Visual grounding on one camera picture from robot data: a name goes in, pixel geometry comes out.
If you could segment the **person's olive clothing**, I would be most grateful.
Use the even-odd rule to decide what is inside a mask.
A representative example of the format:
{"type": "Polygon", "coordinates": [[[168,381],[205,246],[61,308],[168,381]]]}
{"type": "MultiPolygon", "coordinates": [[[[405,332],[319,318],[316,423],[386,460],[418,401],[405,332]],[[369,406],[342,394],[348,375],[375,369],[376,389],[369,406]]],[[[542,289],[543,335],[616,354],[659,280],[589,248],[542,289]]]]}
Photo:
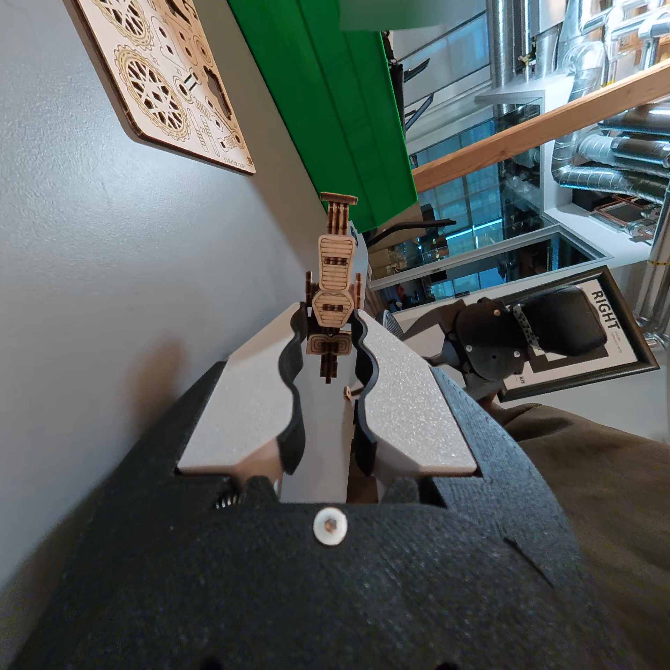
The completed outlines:
{"type": "Polygon", "coordinates": [[[491,405],[564,508],[640,669],[669,668],[669,446],[546,405],[491,405]]]}

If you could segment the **silver ventilation duct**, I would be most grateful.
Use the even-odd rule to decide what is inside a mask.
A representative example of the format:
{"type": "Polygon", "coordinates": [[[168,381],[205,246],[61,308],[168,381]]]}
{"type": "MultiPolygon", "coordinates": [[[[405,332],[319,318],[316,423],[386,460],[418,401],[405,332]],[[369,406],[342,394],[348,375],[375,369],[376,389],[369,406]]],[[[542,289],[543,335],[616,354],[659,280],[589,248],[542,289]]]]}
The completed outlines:
{"type": "Polygon", "coordinates": [[[636,106],[555,140],[551,175],[563,188],[661,205],[669,186],[669,101],[636,106]]]}
{"type": "Polygon", "coordinates": [[[669,48],[668,1],[486,1],[491,91],[478,103],[548,89],[577,96],[647,70],[669,48]]]}

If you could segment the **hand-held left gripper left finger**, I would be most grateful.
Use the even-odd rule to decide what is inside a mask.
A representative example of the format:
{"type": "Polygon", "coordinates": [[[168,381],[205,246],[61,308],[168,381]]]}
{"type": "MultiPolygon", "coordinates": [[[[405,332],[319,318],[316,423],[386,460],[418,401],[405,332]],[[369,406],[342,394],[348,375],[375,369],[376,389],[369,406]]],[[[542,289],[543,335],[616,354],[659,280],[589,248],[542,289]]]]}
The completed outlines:
{"type": "Polygon", "coordinates": [[[178,463],[186,475],[272,484],[294,474],[306,434],[295,380],[303,369],[306,306],[295,303],[234,351],[178,463]]]}

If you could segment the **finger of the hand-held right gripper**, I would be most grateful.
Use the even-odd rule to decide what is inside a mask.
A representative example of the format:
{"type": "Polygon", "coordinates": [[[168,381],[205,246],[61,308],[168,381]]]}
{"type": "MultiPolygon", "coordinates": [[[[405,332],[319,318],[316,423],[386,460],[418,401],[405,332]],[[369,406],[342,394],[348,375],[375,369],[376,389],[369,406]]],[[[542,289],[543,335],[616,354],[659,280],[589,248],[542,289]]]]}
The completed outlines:
{"type": "Polygon", "coordinates": [[[456,330],[461,311],[462,302],[456,301],[416,321],[413,349],[430,366],[462,366],[462,344],[456,330]]]}

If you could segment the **wooden beam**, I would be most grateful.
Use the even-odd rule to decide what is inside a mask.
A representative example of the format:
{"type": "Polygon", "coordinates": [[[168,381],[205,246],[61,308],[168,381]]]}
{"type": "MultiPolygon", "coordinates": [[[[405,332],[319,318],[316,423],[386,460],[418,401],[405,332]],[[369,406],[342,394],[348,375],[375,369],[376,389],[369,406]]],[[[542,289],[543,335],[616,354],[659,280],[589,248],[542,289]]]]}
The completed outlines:
{"type": "Polygon", "coordinates": [[[413,169],[417,193],[429,191],[533,147],[669,95],[669,59],[578,100],[413,169]]]}

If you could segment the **green cloth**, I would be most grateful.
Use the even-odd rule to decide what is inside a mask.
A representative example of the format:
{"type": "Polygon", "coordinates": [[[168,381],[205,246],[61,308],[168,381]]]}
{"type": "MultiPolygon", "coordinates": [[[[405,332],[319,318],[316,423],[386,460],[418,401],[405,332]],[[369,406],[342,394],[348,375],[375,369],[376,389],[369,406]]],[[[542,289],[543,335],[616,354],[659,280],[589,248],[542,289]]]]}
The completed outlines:
{"type": "Polygon", "coordinates": [[[338,1],[230,1],[315,191],[357,197],[359,232],[417,203],[379,32],[340,29],[338,1]]]}

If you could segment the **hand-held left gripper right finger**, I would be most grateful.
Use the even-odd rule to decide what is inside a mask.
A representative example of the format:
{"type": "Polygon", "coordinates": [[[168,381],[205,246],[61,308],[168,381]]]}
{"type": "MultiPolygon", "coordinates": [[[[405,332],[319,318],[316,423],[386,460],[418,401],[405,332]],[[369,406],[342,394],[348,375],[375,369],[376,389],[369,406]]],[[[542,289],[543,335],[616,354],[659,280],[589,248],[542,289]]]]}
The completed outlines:
{"type": "Polygon", "coordinates": [[[363,311],[352,314],[351,335],[360,470],[380,489],[399,478],[474,475],[476,460],[431,366],[363,311]]]}

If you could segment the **wooden puzzle model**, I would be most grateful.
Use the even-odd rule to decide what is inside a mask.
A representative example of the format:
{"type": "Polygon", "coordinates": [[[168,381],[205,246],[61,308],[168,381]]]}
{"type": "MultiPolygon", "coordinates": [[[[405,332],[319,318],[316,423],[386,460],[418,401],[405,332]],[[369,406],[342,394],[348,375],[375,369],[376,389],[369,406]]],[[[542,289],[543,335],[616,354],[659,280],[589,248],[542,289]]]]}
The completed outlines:
{"type": "Polygon", "coordinates": [[[321,357],[320,376],[329,384],[337,376],[338,359],[352,350],[352,336],[345,331],[363,305],[363,279],[353,271],[356,237],[348,229],[349,209],[356,196],[322,192],[327,204],[328,226],[319,237],[319,279],[306,272],[307,349],[321,357]]]}

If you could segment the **wooden puzzle sheet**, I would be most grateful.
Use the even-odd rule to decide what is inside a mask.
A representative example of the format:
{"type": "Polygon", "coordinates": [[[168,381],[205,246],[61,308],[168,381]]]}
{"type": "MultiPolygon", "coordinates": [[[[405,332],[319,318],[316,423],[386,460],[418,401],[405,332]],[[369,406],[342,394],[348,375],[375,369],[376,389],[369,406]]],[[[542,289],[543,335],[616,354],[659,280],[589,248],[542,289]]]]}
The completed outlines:
{"type": "Polygon", "coordinates": [[[63,1],[128,136],[254,174],[194,1],[63,1]]]}

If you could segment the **silver pipe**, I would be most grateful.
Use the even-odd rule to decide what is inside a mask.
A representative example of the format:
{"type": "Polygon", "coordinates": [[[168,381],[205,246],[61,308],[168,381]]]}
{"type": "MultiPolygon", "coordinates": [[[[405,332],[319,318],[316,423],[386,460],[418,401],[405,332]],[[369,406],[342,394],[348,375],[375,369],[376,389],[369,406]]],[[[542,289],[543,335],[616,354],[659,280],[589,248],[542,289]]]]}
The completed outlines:
{"type": "Polygon", "coordinates": [[[669,349],[669,186],[658,216],[634,317],[648,342],[669,349]]]}

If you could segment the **grey desk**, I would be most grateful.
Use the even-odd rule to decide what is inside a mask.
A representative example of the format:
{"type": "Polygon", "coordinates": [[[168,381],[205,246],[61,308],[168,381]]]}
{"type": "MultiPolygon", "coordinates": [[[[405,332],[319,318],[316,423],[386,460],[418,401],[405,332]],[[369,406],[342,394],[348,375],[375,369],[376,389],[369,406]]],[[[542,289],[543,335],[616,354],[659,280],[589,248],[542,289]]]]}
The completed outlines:
{"type": "Polygon", "coordinates": [[[225,1],[256,174],[127,131],[64,1],[1,2],[1,587],[158,411],[304,295],[326,213],[225,1]]]}

